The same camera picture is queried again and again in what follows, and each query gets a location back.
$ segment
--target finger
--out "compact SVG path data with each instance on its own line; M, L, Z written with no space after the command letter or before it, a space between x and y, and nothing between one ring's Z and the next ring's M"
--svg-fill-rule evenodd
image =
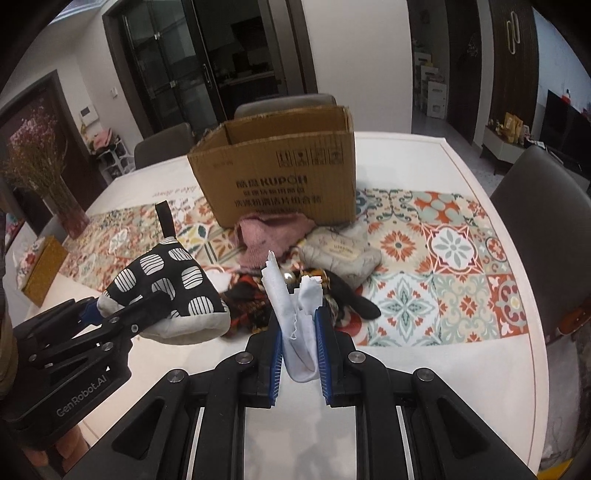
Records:
M33 466L47 466L49 464L49 458L45 452L31 450L26 447L23 448L22 451L25 453L25 456L28 458L29 462L33 464Z
M64 458L69 458L81 438L82 432L80 431L80 427L76 425L56 442L58 453Z
M68 458L64 459L64 461L61 463L61 465L64 468L64 471L67 472L70 468L72 468L74 464L78 460L80 460L86 452L88 452L88 445L86 443L86 440L82 438L82 435L80 435L80 440L74 448L74 451L72 451L72 454Z

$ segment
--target floral tile pattern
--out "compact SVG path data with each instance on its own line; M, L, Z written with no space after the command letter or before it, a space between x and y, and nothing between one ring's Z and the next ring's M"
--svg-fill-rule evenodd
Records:
M205 201L170 202L177 236L207 270L235 271L241 249ZM356 196L357 222L382 263L357 289L381 310L366 321L350 310L337 328L356 345L444 345L528 333L511 266L482 206L459 194L366 189ZM91 218L60 272L104 290L162 233L154 205ZM296 248L282 263L301 267Z
M488 215L459 194L366 189L357 221L382 264L358 288L382 315L346 312L356 345L444 345L528 333L521 297Z

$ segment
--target chair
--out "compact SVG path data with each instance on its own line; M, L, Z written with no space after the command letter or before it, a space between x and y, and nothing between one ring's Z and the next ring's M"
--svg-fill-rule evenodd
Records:
M195 139L188 123L162 130L135 146L135 168L139 170L170 158L186 155L194 144Z
M548 152L528 148L491 195L527 272L546 337L591 293L591 199Z
M57 215L51 217L51 220L47 222L47 225L43 227L43 230L41 230L41 233L39 234L39 236L49 235L53 235L54 237L56 237L56 240L61 244L64 242L64 240L66 240L66 237L68 236L68 233L62 227L60 219Z
M336 105L335 97L328 93L309 93L307 95L285 96L259 100L258 102L243 103L236 109L234 118L321 105Z

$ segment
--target glass vase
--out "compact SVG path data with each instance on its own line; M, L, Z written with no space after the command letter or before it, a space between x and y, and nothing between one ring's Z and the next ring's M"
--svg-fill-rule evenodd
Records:
M88 215L61 177L49 188L49 197L53 201L55 213L62 227L70 235L70 238L75 240L90 223Z

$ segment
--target black and white patterned pouch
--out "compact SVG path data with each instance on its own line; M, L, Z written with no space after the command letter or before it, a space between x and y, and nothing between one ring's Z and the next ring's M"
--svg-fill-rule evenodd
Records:
M97 308L108 317L150 293L162 290L173 303L170 315L141 336L161 343L188 345L219 337L230 328L228 307L211 281L176 238L168 203L156 205L164 240L136 258L102 293Z

